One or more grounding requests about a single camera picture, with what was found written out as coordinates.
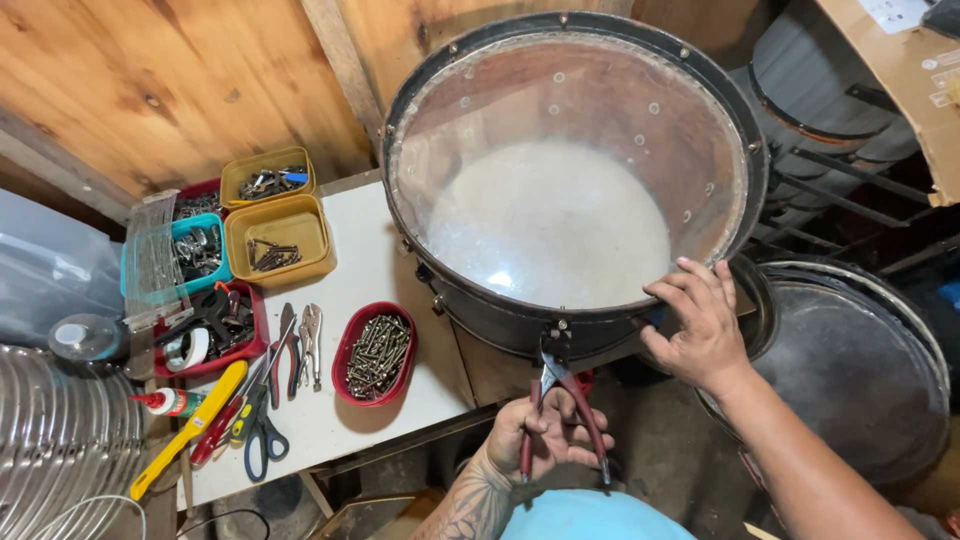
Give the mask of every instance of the red cap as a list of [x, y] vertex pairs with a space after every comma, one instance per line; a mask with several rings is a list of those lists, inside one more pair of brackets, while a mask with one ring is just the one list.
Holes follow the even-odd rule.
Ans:
[[130, 396], [130, 399], [146, 404], [149, 408], [161, 407], [163, 403], [167, 401], [166, 398], [163, 397], [163, 394], [159, 392], [147, 394], [146, 396]]

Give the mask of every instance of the hand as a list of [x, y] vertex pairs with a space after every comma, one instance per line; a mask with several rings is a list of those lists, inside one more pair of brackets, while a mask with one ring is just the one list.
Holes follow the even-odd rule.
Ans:
[[677, 265], [686, 273], [668, 274], [643, 290], [673, 308], [681, 330], [667, 341], [647, 325], [640, 338], [674, 376], [718, 398], [745, 369], [752, 369], [733, 311], [736, 290], [730, 266], [721, 260], [714, 275], [687, 258], [678, 258]]
[[[593, 417], [597, 428], [601, 431], [607, 428], [604, 413], [594, 409]], [[557, 464], [571, 461], [600, 468], [592, 450], [571, 445], [573, 442], [589, 443], [590, 436], [577, 414], [573, 396], [560, 387], [550, 389], [543, 397], [541, 413], [537, 413], [529, 398], [504, 405], [474, 460], [479, 459], [482, 467], [499, 475], [505, 484], [511, 487], [520, 484], [520, 443], [526, 430], [533, 434], [531, 479], [542, 478]], [[607, 450], [613, 448], [613, 437], [606, 433], [603, 442]]]

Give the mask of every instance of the tape roll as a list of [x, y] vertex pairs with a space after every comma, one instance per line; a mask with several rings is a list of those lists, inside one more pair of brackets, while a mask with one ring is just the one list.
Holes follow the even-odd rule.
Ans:
[[177, 373], [203, 362], [209, 347], [210, 332], [203, 327], [193, 329], [189, 334], [171, 341], [163, 348], [167, 369]]

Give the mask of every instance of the person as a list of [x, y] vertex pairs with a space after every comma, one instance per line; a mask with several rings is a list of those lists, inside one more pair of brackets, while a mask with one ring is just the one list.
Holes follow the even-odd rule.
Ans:
[[[922, 536], [793, 413], [751, 366], [733, 309], [736, 296], [725, 261], [716, 273], [679, 258], [682, 273], [644, 290], [670, 305], [682, 328], [667, 340], [646, 325], [640, 337], [680, 380], [706, 391], [736, 428], [763, 473], [780, 517], [795, 540], [922, 540]], [[505, 405], [480, 450], [444, 500], [411, 538], [505, 540], [549, 538], [693, 538], [649, 505], [621, 493], [546, 491], [516, 509], [519, 450], [525, 430], [534, 442], [533, 479], [559, 463], [598, 467], [572, 397], [551, 389], [538, 413], [529, 399]], [[597, 426], [607, 418], [594, 410]], [[607, 448], [613, 439], [603, 435]]]

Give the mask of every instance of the plastic bag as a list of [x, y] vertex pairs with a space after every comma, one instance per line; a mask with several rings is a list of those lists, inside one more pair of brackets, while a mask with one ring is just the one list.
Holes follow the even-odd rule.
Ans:
[[120, 251], [106, 234], [0, 189], [0, 343], [47, 348], [63, 317], [123, 314]]

